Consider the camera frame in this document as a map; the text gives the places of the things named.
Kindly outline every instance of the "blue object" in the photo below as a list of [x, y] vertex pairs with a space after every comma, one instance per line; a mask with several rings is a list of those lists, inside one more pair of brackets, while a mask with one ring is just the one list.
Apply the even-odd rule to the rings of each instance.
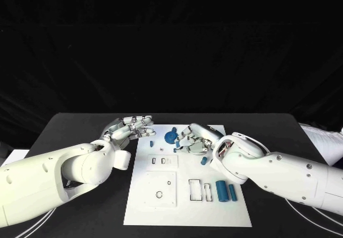
[[231, 199], [233, 199], [234, 202], [237, 202], [238, 198], [237, 198], [234, 184], [230, 184], [230, 190], [231, 190]]
[[218, 193], [220, 202], [228, 202], [230, 195], [228, 195], [227, 183], [222, 180], [217, 181], [217, 193]]
[[208, 162], [208, 157], [204, 157], [202, 158], [202, 165], [207, 165], [207, 162]]
[[178, 138], [176, 127], [165, 135], [165, 141], [168, 144], [175, 144], [175, 139]]

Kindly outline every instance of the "table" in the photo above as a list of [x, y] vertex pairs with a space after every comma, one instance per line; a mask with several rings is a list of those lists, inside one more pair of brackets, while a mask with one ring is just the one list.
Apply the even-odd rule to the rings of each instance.
[[[222, 124], [227, 134], [240, 132], [257, 139], [271, 151], [280, 151], [326, 163], [295, 117], [289, 114], [57, 114], [26, 157], [99, 139], [107, 124], [120, 117], [153, 115], [156, 124]], [[286, 200], [266, 192], [251, 180], [243, 185], [253, 228], [124, 226], [126, 205], [133, 174], [137, 141], [127, 171], [114, 169], [107, 182], [62, 205], [31, 237], [51, 238], [191, 238], [191, 237], [339, 237], [318, 228], [296, 213]], [[341, 232], [316, 211], [293, 203], [302, 213], [329, 229]], [[331, 216], [343, 221], [339, 215]], [[34, 219], [0, 229], [0, 237], [15, 237], [38, 221]]]

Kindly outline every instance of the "robotic hand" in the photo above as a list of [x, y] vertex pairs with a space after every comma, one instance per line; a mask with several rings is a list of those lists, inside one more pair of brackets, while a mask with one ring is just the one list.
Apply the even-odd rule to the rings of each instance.
[[[99, 140], [0, 167], [0, 227], [38, 217], [97, 188], [113, 167], [129, 168], [132, 139], [153, 136], [152, 116], [114, 120]], [[68, 179], [64, 186], [62, 177]]]
[[244, 184], [250, 178], [286, 199], [343, 215], [343, 170], [270, 152], [248, 136], [237, 132], [224, 136], [207, 125], [191, 124], [178, 141], [186, 136], [192, 145], [178, 147], [176, 151], [204, 155], [214, 149], [211, 167], [233, 182]]

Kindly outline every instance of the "white cable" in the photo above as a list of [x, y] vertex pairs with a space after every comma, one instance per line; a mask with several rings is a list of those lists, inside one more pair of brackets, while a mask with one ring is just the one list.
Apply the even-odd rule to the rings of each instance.
[[45, 216], [44, 216], [42, 219], [37, 222], [37, 224], [35, 224], [21, 235], [18, 235], [15, 238], [21, 238], [21, 237], [37, 227], [37, 225], [44, 221], [44, 219], [45, 219], [50, 215], [52, 215], [52, 213], [55, 212], [55, 210], [57, 210], [57, 208], [55, 208], [54, 210], [51, 210], [51, 211], [45, 214]]
[[342, 223], [339, 223], [331, 216], [328, 216], [316, 207], [313, 207], [313, 209], [333, 222], [336, 222], [341, 226], [343, 226]]
[[315, 223], [315, 222], [300, 213], [300, 211], [295, 208], [295, 206], [292, 205], [290, 202], [289, 202], [289, 204], [290, 204], [292, 208], [296, 210], [296, 212], [300, 214], [300, 216], [302, 216], [310, 223], [313, 223], [318, 227], [320, 227], [322, 229], [328, 230], [329, 232], [332, 232], [332, 233], [335, 233], [335, 234], [338, 234], [339, 236], [343, 237], [343, 234], [341, 234], [341, 233], [338, 233], [338, 232], [329, 230], [328, 228], [325, 228], [323, 226], [320, 226], [318, 223]]

